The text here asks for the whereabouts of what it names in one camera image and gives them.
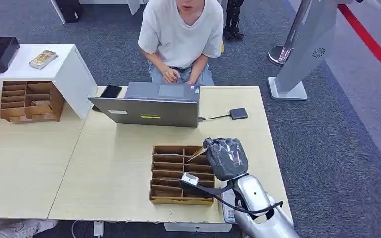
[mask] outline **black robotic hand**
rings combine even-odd
[[[214,170],[215,176],[227,181],[248,171],[248,159],[238,139],[205,139],[206,157]]]

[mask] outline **laptop sticker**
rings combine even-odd
[[[113,114],[127,114],[127,112],[123,110],[108,110],[108,111]]]
[[[141,115],[141,118],[161,119],[161,117],[159,116],[145,116],[145,115]]]

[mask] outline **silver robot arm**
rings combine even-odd
[[[274,198],[265,192],[255,176],[246,175],[239,178],[233,190],[240,194],[250,211],[262,210],[275,204]],[[274,207],[268,212],[254,215],[266,215],[267,220],[257,223],[250,214],[234,210],[237,225],[250,238],[299,238],[299,235],[294,231],[293,221],[280,206]]]
[[[184,172],[181,178],[184,189],[196,189],[233,208],[237,225],[251,238],[299,238],[293,229],[293,221],[281,208],[282,202],[276,203],[259,179],[247,173],[248,159],[238,139],[207,138],[203,146],[215,176],[226,181],[227,186],[222,189],[203,187],[198,184],[198,177]],[[231,189],[236,196],[235,205],[220,197]],[[260,216],[265,216],[266,221],[256,222]]]

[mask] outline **cardboard divider box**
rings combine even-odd
[[[214,198],[203,197],[180,187],[183,172],[199,177],[199,185],[214,188],[215,175],[205,154],[188,162],[201,146],[154,146],[150,201],[154,204],[193,204],[211,206]]]
[[[64,104],[52,82],[4,82],[0,118],[13,123],[59,121]]]

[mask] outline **laptop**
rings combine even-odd
[[[199,88],[194,85],[139,83],[128,87],[125,98],[88,99],[116,123],[198,127]]]

